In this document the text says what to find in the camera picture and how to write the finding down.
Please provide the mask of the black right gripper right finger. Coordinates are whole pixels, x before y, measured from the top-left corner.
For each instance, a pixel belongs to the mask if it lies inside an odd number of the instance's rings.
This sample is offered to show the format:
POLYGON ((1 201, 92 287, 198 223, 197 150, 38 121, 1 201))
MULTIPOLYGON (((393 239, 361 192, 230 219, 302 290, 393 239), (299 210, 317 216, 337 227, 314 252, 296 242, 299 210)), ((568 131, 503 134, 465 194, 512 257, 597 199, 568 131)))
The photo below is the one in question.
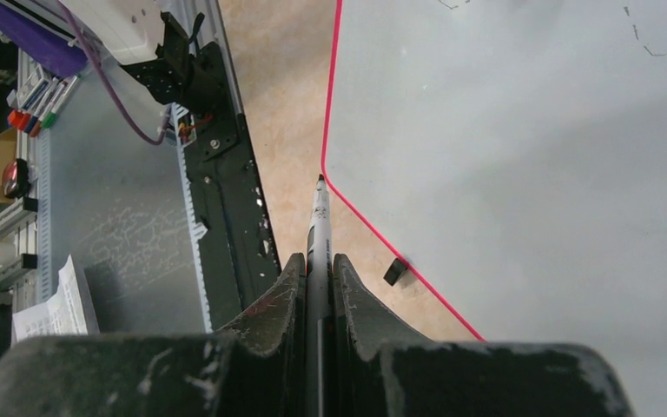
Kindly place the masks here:
POLYGON ((434 341, 333 259, 342 416, 630 416, 611 365, 576 344, 434 341))

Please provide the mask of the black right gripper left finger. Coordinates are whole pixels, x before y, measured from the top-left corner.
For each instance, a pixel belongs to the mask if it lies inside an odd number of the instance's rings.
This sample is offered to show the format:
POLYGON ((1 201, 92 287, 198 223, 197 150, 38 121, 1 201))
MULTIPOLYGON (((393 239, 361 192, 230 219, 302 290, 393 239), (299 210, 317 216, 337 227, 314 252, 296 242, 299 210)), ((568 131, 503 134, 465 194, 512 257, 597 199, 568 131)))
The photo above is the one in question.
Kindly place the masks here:
POLYGON ((0 416, 302 416, 302 254, 211 334, 41 336, 0 360, 0 416))

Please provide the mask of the white whiteboard marker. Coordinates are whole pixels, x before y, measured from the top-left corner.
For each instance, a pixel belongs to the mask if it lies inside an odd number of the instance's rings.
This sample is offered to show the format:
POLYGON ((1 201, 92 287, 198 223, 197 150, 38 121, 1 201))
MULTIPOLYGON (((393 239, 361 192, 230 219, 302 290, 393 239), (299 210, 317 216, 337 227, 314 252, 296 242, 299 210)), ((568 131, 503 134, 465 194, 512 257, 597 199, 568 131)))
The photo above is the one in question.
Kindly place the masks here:
POLYGON ((328 360, 332 317, 330 202, 324 175, 315 183, 306 254, 306 415, 327 416, 328 360))

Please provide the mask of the pink framed whiteboard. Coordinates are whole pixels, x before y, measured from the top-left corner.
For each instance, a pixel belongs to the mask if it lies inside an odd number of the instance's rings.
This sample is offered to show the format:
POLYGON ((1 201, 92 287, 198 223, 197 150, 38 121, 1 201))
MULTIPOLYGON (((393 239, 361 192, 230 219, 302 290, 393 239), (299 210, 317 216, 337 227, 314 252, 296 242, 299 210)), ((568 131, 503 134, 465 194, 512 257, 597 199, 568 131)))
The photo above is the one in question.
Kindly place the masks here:
POLYGON ((340 1, 321 165, 475 337, 667 416, 667 1, 340 1))

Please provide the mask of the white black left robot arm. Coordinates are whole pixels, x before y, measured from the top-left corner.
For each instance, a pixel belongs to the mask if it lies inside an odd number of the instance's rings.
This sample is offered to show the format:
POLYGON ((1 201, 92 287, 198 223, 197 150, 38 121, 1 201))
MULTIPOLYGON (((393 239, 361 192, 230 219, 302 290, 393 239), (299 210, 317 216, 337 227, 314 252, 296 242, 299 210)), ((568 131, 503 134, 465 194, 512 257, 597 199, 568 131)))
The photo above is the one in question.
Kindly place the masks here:
MULTIPOLYGON (((68 21, 80 20, 119 63, 163 104, 208 108, 218 82, 190 52, 187 32, 153 1, 61 1, 68 21)), ((81 70, 88 55, 0 1, 0 31, 60 77, 81 70)))

